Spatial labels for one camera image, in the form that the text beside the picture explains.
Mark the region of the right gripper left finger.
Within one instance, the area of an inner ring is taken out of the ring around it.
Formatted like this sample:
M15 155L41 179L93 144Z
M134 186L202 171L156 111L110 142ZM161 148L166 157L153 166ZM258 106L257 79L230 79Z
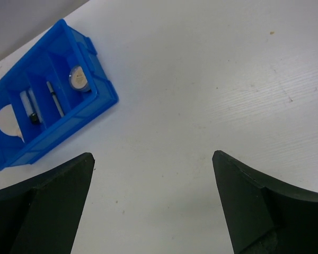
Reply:
M0 189L0 253L71 253L94 164L86 152Z

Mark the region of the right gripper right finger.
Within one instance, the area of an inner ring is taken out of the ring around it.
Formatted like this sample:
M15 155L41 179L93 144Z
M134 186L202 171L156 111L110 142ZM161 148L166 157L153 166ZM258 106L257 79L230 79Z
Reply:
M213 167L234 253L318 253L318 193L223 151Z

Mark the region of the round beige powder puff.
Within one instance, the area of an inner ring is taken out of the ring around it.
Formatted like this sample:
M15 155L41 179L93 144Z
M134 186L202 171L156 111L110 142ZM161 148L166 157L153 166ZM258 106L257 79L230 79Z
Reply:
M20 128L11 104L0 109L0 130L12 137L20 135Z

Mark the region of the clear tube black cap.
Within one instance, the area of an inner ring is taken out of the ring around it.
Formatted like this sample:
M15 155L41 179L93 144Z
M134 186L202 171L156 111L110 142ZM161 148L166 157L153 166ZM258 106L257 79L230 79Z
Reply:
M20 93L20 98L25 109L25 112L33 125L40 124L40 119L37 115L37 111L32 104L32 100L27 90L24 90Z

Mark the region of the houndstooth pattern pencil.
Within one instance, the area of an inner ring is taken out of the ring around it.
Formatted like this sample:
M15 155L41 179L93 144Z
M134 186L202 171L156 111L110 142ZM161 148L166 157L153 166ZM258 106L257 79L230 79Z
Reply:
M52 96L52 98L54 100L54 103L56 105L56 108L57 108L57 110L59 112L60 117L64 117L65 114L63 112L63 109L62 109L62 107L60 105L60 102L59 102L59 100L57 98L57 95L56 95L56 93L55 93L50 81L47 81L47 87L48 87L48 89L49 89L49 91L51 93L51 96Z

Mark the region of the round compact case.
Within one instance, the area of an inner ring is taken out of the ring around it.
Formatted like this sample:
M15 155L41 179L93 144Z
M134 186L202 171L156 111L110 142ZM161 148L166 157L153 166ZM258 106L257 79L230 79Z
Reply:
M91 91L88 79L81 66L74 66L68 76L69 84L73 90L87 93Z

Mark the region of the clear plastic bottle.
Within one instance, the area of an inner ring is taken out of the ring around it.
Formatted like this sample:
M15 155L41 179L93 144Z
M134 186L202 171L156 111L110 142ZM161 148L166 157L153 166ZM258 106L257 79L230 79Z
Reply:
M34 106L35 112L36 112L36 114L38 116L39 122L43 123L43 118L42 118L42 115L41 115L41 111L40 111L40 108L39 108L39 105L37 103L37 100L36 100L36 97L34 95L33 90L31 88L29 88L28 93L29 93L29 96L31 98L31 102L32 102L32 104Z

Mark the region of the blue plastic organizer tray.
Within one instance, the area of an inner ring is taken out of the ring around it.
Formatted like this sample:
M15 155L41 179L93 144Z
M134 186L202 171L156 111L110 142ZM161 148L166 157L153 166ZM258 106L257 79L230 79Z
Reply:
M73 90L68 76L81 66L91 91ZM47 87L50 81L64 112L60 117ZM43 123L33 125L23 107L20 93L31 88ZM118 102L91 39L57 21L31 49L0 79L0 109L11 104L20 135L0 130L0 170L32 164L84 125Z

